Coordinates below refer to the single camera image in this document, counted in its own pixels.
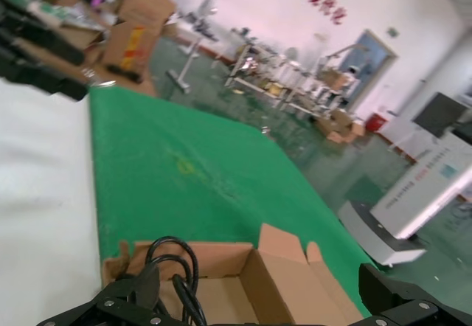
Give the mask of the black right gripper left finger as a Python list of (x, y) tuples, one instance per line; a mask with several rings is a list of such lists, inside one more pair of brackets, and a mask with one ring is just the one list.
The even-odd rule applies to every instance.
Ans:
[(40, 325), (160, 325), (153, 310), (160, 286), (159, 269), (147, 265), (134, 276), (111, 282), (91, 301), (59, 313)]

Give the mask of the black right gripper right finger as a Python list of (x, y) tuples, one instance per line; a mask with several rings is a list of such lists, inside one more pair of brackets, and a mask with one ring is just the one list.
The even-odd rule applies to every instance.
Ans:
[(396, 325), (438, 325), (439, 308), (419, 286), (384, 276), (363, 263), (358, 269), (358, 292), (372, 316)]

